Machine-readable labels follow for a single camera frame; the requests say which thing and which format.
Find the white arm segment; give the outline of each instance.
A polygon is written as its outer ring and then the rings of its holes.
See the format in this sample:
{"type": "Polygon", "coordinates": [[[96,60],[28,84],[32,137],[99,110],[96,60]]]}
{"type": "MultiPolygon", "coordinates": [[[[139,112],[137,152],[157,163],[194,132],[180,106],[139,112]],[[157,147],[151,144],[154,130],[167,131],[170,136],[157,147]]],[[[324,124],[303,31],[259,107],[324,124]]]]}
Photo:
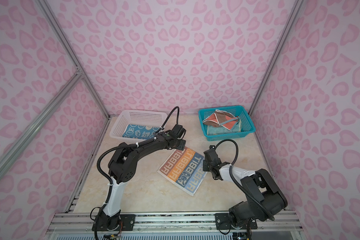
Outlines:
{"type": "MultiPolygon", "coordinates": [[[[220,171],[221,178],[224,181],[233,182],[233,180],[231,179],[231,176],[229,175],[229,167],[230,166],[231,166],[230,164],[222,166],[219,171],[220,171]]],[[[247,176],[254,175],[255,171],[245,170],[245,169],[241,169],[238,167],[233,167],[232,174],[235,177],[235,179],[239,182],[239,184],[241,185],[240,179],[247,177],[247,176]]]]}
{"type": "Polygon", "coordinates": [[[112,217],[120,211],[121,198],[124,193],[126,182],[116,183],[113,177],[110,177],[113,181],[112,193],[109,198],[108,204],[104,207],[103,211],[109,217],[112,217]]]}

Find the mounting plate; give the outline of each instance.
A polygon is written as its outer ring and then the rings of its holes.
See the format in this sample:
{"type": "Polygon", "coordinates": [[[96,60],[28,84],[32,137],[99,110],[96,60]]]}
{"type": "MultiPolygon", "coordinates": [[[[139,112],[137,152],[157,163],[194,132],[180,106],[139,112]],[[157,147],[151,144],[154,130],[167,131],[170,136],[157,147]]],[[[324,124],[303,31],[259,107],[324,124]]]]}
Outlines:
{"type": "MultiPolygon", "coordinates": [[[[228,214],[215,214],[215,223],[216,223],[216,229],[217,230],[235,230],[230,223],[230,219],[228,218],[228,214]]],[[[251,229],[257,229],[257,223],[256,220],[252,221],[250,224],[251,229]]]]}
{"type": "MultiPolygon", "coordinates": [[[[134,214],[120,214],[119,220],[122,221],[122,231],[132,231],[133,226],[135,225],[135,217],[134,214]]],[[[99,217],[99,223],[97,224],[97,230],[98,231],[119,231],[120,225],[117,226],[115,229],[107,229],[107,226],[116,226],[119,222],[117,217],[114,218],[108,218],[107,215],[105,215],[104,212],[101,213],[99,217]]],[[[95,230],[95,223],[92,226],[92,231],[95,230]]]]}

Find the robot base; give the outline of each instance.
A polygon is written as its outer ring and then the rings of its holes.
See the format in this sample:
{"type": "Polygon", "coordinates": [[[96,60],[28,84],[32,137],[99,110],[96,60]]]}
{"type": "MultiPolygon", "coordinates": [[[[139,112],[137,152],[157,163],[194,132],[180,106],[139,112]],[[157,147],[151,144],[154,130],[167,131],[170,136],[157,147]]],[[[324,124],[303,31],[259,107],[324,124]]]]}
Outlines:
{"type": "MultiPolygon", "coordinates": [[[[132,231],[135,224],[134,214],[121,214],[120,212],[112,217],[108,217],[103,211],[99,213],[99,220],[97,223],[97,231],[132,231]]],[[[92,231],[95,230],[95,223],[93,223],[92,231]]]]}

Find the teal plastic basket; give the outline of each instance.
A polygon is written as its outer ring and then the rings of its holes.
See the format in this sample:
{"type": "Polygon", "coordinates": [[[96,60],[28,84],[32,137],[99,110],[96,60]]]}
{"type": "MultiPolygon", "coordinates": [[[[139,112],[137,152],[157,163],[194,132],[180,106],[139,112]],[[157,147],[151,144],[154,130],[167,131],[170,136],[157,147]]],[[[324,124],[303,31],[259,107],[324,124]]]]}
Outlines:
{"type": "Polygon", "coordinates": [[[208,141],[217,141],[217,140],[223,140],[223,139],[231,139],[231,138],[239,138],[239,137],[245,137],[248,135],[248,133],[255,132],[256,128],[254,127],[254,124],[248,115],[247,111],[243,106],[228,106],[228,107],[219,107],[219,108],[205,108],[199,110],[199,120],[200,125],[202,127],[204,136],[208,141]],[[232,113],[234,116],[238,116],[241,120],[241,132],[232,132],[227,134],[221,134],[221,135],[207,135],[207,125],[203,124],[203,120],[209,117],[216,109],[224,110],[227,112],[232,113]]]}

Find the rabbit logo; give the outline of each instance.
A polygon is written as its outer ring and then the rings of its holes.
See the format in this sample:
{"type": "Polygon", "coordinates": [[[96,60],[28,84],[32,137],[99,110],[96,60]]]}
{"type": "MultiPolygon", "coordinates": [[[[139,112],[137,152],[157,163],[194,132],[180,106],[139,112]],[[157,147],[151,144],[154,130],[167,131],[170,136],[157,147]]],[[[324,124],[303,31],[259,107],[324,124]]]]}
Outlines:
{"type": "Polygon", "coordinates": [[[130,127],[130,128],[128,129],[128,131],[126,131],[125,133],[126,133],[127,135],[132,135],[134,131],[135,131],[135,129],[130,127]]]}
{"type": "Polygon", "coordinates": [[[149,137],[150,132],[143,132],[143,135],[141,137],[149,137]]]}

